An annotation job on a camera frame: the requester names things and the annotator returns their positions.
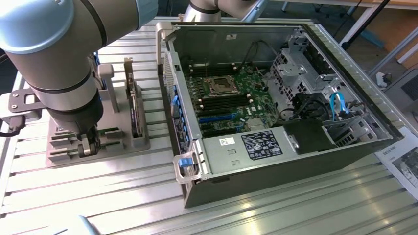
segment warning label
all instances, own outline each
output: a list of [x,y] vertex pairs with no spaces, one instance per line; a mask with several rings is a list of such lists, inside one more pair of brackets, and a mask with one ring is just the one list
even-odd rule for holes
[[241,137],[253,160],[283,154],[271,131],[243,135]]

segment floor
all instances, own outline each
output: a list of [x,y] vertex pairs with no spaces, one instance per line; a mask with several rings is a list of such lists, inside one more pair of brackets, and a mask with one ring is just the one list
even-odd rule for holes
[[[189,6],[187,0],[159,0],[159,16],[177,16],[179,13],[185,13]],[[305,3],[291,3],[287,8],[287,12],[282,11],[283,2],[271,1],[266,11],[262,14],[263,18],[310,18],[317,19],[325,26],[330,34],[334,34],[342,22],[346,21],[346,17],[341,17],[348,11],[348,7],[342,6],[324,6],[320,12],[315,12],[318,5]],[[350,27],[354,24],[354,19],[349,18],[345,26],[337,33],[337,40],[340,41],[348,33]],[[349,54],[361,65],[365,71],[372,70],[376,64],[388,55],[388,51],[384,48],[378,48],[373,43],[365,40],[362,37],[354,41],[352,47],[348,50]],[[382,68],[384,73],[392,73],[393,78],[397,79],[405,72],[405,67],[397,63],[393,59]],[[16,69],[10,60],[0,63],[0,94],[7,93],[12,89],[15,80]]]

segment slotted metal surface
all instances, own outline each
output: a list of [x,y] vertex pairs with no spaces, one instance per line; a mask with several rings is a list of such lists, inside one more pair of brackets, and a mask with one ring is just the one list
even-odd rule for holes
[[83,215],[102,234],[418,234],[417,201],[374,156],[344,170],[183,208],[155,64],[154,25],[100,50],[122,85],[134,58],[143,87],[149,151],[79,165],[44,166],[48,115],[10,140],[0,179],[0,234],[36,234]]

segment green circuit board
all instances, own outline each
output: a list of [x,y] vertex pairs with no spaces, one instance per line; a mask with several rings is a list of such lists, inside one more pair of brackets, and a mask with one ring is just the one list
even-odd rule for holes
[[[195,104],[195,111],[199,112],[199,99],[210,98],[217,95],[211,93],[210,80],[225,76],[215,77],[194,77],[186,78],[187,87],[193,103]],[[274,101],[270,97],[269,91],[262,76],[255,72],[253,67],[243,67],[239,73],[229,76],[230,82],[235,85],[235,93],[233,95],[251,94],[253,103],[246,106],[230,108],[230,113],[234,114],[231,120],[215,121],[199,124],[203,134],[206,131],[219,131],[237,128],[237,133],[251,130],[247,123],[250,119],[259,118],[265,128],[270,128],[277,121],[277,111]]]

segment sticker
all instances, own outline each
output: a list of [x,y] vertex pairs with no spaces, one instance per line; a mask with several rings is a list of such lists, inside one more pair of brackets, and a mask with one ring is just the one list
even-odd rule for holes
[[251,160],[283,154],[271,131],[242,135],[241,137]]
[[219,142],[221,142],[221,146],[235,144],[234,137],[219,139]]
[[227,35],[227,40],[235,40],[235,39],[237,39],[237,34]]

